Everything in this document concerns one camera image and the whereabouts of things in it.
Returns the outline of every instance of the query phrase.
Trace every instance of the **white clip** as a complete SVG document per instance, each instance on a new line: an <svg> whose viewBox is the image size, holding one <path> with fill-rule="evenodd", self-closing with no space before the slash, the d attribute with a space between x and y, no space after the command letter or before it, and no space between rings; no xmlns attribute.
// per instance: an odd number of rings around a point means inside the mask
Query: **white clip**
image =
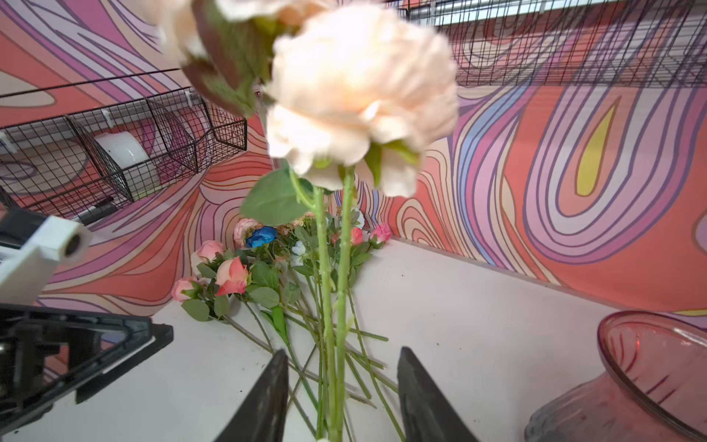
<svg viewBox="0 0 707 442"><path fill-rule="evenodd" d="M110 111L108 109L101 109L100 113L103 114L103 118L105 118L105 122L108 123L108 127L110 129L115 127L115 121L113 121L113 117L110 114Z"/></svg>
<svg viewBox="0 0 707 442"><path fill-rule="evenodd" d="M17 153L19 149L17 149L17 146L10 141L10 138L7 136L5 131L0 131L0 147L4 147L6 153Z"/></svg>

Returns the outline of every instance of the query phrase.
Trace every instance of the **black wire basket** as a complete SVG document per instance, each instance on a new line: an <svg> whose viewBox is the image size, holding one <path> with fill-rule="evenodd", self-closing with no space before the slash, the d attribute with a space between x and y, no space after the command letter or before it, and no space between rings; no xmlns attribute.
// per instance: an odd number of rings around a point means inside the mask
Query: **black wire basket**
<svg viewBox="0 0 707 442"><path fill-rule="evenodd" d="M707 86L706 0L392 0L446 34L461 86Z"/></svg>
<svg viewBox="0 0 707 442"><path fill-rule="evenodd" d="M0 201L89 224L245 151L246 131L191 88L4 127ZM139 147L106 141L126 133Z"/></svg>

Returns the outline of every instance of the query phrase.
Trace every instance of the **white table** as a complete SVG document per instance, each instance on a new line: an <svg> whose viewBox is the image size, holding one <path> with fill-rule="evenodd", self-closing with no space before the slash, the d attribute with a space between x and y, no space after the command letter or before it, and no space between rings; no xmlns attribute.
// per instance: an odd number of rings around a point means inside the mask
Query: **white table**
<svg viewBox="0 0 707 442"><path fill-rule="evenodd" d="M367 341L385 374L396 378L400 347L410 346L482 442L522 441L537 408L603 371L595 330L613 309L539 284L392 241L366 263L354 291L361 327L390 338ZM259 335L246 309L234 318ZM172 344L89 401L64 398L4 440L214 440L270 355L230 326L191 320L176 303L153 320L174 326ZM303 364L311 338L296 325L290 333ZM396 441L370 390L378 409L348 401L354 438ZM298 397L312 412L302 389ZM294 407L285 440L312 440Z"/></svg>

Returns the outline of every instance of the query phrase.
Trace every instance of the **wire rack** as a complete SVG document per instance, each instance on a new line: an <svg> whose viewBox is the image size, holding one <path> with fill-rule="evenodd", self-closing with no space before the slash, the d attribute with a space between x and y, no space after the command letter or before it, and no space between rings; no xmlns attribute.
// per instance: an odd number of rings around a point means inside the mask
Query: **wire rack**
<svg viewBox="0 0 707 442"><path fill-rule="evenodd" d="M461 86L707 86L707 0L393 0L446 34Z"/></svg>
<svg viewBox="0 0 707 442"><path fill-rule="evenodd" d="M4 127L0 202L89 224L244 151L246 131L191 88ZM128 163L106 141L124 133Z"/></svg>

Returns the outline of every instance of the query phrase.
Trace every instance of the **yellow teardrop shape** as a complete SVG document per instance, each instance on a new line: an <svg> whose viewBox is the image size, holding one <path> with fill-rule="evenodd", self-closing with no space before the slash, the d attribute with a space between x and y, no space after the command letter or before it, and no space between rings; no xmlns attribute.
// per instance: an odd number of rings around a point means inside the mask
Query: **yellow teardrop shape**
<svg viewBox="0 0 707 442"><path fill-rule="evenodd" d="M577 195L581 197L591 195L597 186L604 148L607 145L607 136L609 135L609 128L612 125L615 110L616 105L613 105L607 111L602 121L594 129L592 136L589 137L587 146L582 153L582 158L577 167Z"/></svg>

